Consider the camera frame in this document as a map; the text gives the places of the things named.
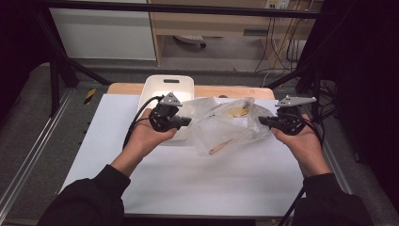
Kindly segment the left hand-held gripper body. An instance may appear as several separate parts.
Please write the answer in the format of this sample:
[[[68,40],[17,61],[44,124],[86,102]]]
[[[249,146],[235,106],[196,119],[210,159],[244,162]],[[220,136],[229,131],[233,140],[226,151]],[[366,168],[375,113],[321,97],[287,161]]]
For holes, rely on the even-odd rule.
[[[179,130],[181,119],[176,117],[176,114],[180,106],[182,106],[182,103],[173,92],[163,96],[150,113],[152,128],[157,132],[166,132],[171,128]]]

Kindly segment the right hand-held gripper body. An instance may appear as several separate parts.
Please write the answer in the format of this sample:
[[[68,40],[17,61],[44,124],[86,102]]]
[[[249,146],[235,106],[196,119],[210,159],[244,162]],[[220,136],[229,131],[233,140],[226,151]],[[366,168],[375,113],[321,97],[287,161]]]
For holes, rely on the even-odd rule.
[[[310,122],[302,117],[300,107],[316,102],[315,97],[293,97],[287,95],[277,103],[279,129],[285,135],[298,135]]]

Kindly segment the white plastic bin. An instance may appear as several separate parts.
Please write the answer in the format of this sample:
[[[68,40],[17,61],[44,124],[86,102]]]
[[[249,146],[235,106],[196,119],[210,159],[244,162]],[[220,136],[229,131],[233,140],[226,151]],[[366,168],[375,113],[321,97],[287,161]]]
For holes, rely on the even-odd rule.
[[[137,112],[151,97],[166,96],[170,92],[173,92],[181,103],[192,101],[195,97],[194,80],[185,75],[151,75],[146,79],[144,84],[137,106]],[[185,145],[185,143],[187,143],[185,141],[188,139],[187,129],[187,127],[182,126],[174,138],[165,141],[163,145]]]

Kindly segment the clear smiley plastic bag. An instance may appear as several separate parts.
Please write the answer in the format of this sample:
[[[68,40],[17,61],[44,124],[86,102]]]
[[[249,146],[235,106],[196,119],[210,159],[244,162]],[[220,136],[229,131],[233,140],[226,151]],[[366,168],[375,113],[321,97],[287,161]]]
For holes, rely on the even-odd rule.
[[[270,129],[262,125],[258,117],[272,117],[273,113],[255,104],[252,97],[220,102],[215,97],[183,102],[179,116],[191,118],[188,137],[194,141],[199,155],[208,152],[215,145],[245,132],[252,135],[252,143],[271,136]]]

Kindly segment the pink spoon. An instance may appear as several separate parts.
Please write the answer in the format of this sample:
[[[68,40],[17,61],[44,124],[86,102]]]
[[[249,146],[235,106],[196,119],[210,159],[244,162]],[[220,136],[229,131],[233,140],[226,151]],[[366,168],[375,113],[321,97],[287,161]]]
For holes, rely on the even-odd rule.
[[[225,148],[227,148],[228,146],[231,145],[240,145],[240,144],[245,144],[251,141],[252,135],[249,132],[245,132],[237,137],[232,137],[227,139],[224,142],[221,142],[217,145],[215,145],[215,147],[213,147],[208,154],[214,154],[217,153]]]

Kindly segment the person's right hand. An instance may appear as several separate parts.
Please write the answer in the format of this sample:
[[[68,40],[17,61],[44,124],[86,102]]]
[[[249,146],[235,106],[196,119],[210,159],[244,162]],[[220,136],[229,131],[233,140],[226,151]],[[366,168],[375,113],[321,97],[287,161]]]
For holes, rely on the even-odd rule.
[[[277,128],[271,129],[277,140],[285,144],[293,153],[295,159],[306,168],[310,174],[328,171],[328,166],[322,154],[320,141],[315,132],[306,125],[295,135],[285,135]]]

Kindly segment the person's left hand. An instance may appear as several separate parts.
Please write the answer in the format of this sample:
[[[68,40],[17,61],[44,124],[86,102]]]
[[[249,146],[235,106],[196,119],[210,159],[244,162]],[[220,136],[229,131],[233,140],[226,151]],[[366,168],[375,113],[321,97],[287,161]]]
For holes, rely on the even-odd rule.
[[[162,142],[172,139],[177,130],[169,129],[166,132],[155,131],[150,124],[151,110],[146,108],[136,123],[133,133],[123,152],[129,159],[142,159]]]

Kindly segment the black metal stand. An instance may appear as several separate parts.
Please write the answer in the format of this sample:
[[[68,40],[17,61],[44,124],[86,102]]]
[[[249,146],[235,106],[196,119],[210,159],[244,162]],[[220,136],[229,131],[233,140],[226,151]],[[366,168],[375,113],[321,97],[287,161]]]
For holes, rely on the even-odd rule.
[[[327,56],[331,35],[334,33],[334,26],[339,19],[339,5],[340,3],[337,0],[324,0],[321,8],[316,13],[317,17],[296,69],[282,78],[265,85],[266,88],[274,89],[298,77],[299,82],[295,87],[296,92],[306,93],[310,90],[311,94],[317,99],[311,105],[311,115],[316,121],[321,120],[319,115],[321,69]]]
[[[56,30],[53,29],[48,23],[44,9],[36,9],[31,7],[29,12],[33,17],[35,25],[38,27],[38,35],[43,36],[46,41],[46,54],[49,57],[50,63],[52,97],[50,112],[51,117],[53,117],[60,108],[61,99],[59,79],[62,79],[68,88],[76,88],[79,85],[79,79],[75,75],[75,70],[83,73],[102,85],[109,86],[112,84],[111,81],[101,77],[97,73],[92,72],[67,55],[61,39],[56,36]]]

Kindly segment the white table sheet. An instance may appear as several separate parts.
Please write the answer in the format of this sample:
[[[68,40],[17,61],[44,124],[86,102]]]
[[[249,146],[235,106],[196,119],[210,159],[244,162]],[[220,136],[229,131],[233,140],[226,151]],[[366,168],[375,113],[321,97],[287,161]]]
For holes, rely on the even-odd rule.
[[[136,114],[136,95],[105,94],[66,177],[92,178],[119,153]],[[302,173],[289,149],[274,137],[211,156],[191,141],[163,144],[131,176],[122,195],[131,216],[277,217],[302,187]]]

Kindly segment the white power strip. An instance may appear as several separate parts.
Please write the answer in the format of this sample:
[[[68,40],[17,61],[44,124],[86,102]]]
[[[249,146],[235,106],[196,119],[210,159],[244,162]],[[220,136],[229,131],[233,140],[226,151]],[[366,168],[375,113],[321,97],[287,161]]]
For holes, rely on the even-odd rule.
[[[202,36],[175,36],[175,39],[185,43],[198,45],[200,48],[206,47],[206,43]]]

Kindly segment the wooden desk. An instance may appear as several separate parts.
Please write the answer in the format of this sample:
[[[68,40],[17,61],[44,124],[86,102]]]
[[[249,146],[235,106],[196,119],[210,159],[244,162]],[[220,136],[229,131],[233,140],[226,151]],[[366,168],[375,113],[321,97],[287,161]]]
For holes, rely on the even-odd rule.
[[[212,6],[232,8],[265,7],[266,0],[147,0],[150,4]],[[324,0],[290,0],[287,9],[319,10]],[[250,32],[261,40],[265,55],[272,67],[282,66],[283,51],[290,40],[306,40],[313,19],[249,17],[231,15],[159,13],[150,14],[156,61],[162,62],[165,37],[244,37]]]

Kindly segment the white cabinet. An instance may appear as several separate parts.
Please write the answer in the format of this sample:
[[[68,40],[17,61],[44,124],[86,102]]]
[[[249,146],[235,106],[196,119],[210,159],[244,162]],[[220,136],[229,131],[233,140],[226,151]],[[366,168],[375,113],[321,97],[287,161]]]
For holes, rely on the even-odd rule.
[[[50,9],[69,57],[155,60],[145,12]]]

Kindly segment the aluminium rail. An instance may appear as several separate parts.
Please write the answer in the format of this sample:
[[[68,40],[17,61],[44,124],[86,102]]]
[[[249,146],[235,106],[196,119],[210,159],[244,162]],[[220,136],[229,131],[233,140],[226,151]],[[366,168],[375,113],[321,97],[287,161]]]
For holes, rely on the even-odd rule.
[[[66,89],[60,99],[59,109],[56,113],[50,117],[45,123],[43,129],[40,131],[38,138],[30,148],[27,156],[24,159],[22,165],[18,168],[18,171],[12,178],[7,190],[0,199],[0,222],[4,221],[8,215],[9,210],[17,199],[21,192],[29,174],[39,160],[41,152],[45,148],[48,140],[53,134],[58,122],[63,116],[65,109],[67,108],[71,97],[74,95],[75,89]]]
[[[341,168],[336,156],[334,155],[331,145],[326,140],[323,142],[323,152],[327,164],[330,167],[331,171],[335,174],[335,177],[342,191],[348,195],[355,195],[351,185],[344,175],[343,169]]]

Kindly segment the black horizontal frame bar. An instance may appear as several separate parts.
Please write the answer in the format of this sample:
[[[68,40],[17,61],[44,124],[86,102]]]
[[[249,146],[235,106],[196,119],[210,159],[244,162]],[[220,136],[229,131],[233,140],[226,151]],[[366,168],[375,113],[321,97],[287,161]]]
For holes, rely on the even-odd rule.
[[[35,0],[34,3],[38,7],[45,7],[45,8],[67,8],[67,9],[88,9],[88,10],[209,14],[209,15],[231,15],[231,16],[250,16],[250,17],[297,18],[297,19],[317,19],[326,16],[325,13],[314,10],[232,8],[232,7],[139,4],[139,3],[118,3],[118,2],[72,1],[72,0]]]

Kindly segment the wall socket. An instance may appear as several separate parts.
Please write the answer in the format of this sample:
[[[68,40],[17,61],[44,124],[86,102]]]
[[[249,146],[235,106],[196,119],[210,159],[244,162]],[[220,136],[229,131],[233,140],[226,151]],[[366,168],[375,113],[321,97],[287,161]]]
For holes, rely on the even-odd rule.
[[[287,9],[290,0],[266,0],[265,7],[271,9]]]

